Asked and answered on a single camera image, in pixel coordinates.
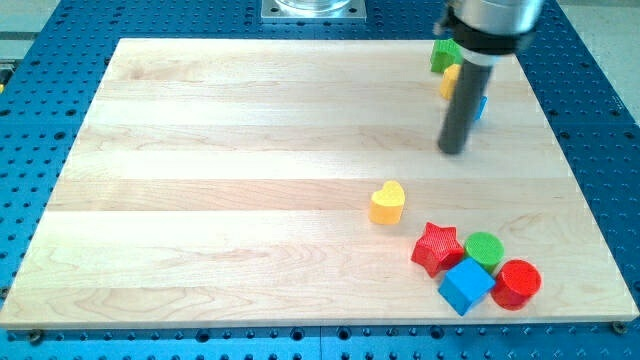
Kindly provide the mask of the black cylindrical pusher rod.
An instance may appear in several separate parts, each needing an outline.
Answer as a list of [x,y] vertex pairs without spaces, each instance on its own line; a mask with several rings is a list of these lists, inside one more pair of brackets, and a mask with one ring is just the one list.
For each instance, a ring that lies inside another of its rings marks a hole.
[[494,57],[466,52],[438,138],[445,154],[460,154],[468,140],[471,126],[486,90]]

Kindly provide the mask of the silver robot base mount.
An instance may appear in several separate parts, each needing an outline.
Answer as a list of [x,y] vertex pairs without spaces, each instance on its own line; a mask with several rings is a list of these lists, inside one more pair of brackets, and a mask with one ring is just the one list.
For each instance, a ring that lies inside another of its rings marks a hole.
[[364,22],[365,0],[261,0],[261,20],[266,23]]

